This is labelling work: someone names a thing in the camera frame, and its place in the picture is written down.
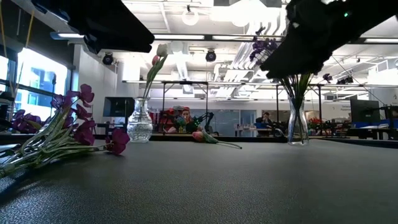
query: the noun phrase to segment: glass vase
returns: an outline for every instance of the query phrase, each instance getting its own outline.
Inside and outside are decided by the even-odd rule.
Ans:
[[[308,139],[307,120],[304,115],[304,99],[289,98],[290,118],[288,127],[287,144],[293,146],[306,146]]]
[[[129,118],[127,133],[130,142],[146,143],[152,136],[152,119],[148,113],[148,98],[135,98],[134,112]]]

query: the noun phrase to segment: textured table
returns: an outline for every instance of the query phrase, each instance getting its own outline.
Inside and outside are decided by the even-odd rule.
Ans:
[[[0,180],[0,223],[398,223],[398,149],[130,144]]]

